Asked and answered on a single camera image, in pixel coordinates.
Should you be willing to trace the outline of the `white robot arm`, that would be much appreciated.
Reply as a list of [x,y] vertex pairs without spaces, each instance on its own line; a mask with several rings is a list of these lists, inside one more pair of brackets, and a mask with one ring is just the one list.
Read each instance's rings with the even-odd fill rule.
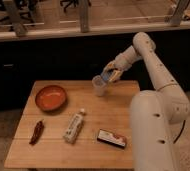
[[153,88],[137,93],[130,104],[130,126],[135,171],[181,171],[169,126],[190,113],[185,92],[158,58],[154,41],[144,32],[110,61],[101,73],[106,83],[117,81],[133,63],[145,63]]

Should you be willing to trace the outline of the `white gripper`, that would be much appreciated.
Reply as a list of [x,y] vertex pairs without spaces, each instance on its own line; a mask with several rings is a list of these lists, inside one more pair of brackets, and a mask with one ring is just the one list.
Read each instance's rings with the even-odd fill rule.
[[122,72],[127,71],[132,65],[141,60],[142,57],[135,51],[133,46],[130,46],[125,51],[115,57],[114,61],[110,61],[104,68],[103,72],[112,72],[109,77],[109,82],[116,82],[120,79]]

